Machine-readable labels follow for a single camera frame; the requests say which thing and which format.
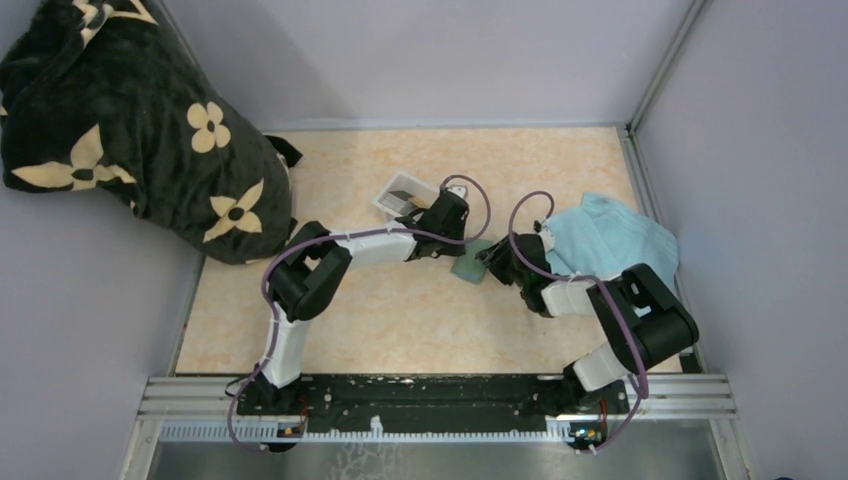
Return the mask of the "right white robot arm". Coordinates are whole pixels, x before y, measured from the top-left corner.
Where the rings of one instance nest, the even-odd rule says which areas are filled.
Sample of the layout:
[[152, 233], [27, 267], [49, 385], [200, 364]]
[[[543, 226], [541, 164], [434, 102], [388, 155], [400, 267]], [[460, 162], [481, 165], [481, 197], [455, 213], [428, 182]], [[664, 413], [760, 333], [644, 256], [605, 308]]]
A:
[[556, 274], [540, 233], [511, 234], [476, 259], [500, 283], [517, 286], [531, 312], [598, 320], [605, 341], [563, 372], [563, 398], [576, 412], [590, 411], [601, 400], [602, 388], [629, 375], [645, 387], [642, 375], [700, 338], [691, 314], [645, 263], [606, 280]]

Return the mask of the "translucent white plastic bin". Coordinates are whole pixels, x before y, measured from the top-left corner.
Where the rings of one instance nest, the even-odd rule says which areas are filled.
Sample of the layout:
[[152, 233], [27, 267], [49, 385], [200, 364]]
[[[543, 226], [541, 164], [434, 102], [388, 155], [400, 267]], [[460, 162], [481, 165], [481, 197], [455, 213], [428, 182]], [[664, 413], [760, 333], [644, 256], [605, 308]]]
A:
[[387, 221], [411, 214], [417, 208], [429, 208], [439, 188], [403, 170], [398, 171], [377, 193], [372, 205]]

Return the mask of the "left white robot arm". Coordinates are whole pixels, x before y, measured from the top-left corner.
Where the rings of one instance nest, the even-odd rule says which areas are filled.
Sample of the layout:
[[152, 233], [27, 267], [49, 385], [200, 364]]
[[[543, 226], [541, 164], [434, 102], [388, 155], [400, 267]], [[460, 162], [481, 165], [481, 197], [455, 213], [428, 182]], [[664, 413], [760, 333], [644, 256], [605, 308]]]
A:
[[264, 382], [264, 405], [277, 414], [297, 406], [295, 381], [302, 374], [309, 322], [327, 309], [348, 272], [465, 253], [466, 195], [460, 186], [442, 188], [430, 207], [370, 230], [333, 232], [318, 221], [303, 225], [262, 277], [271, 324], [255, 378]]

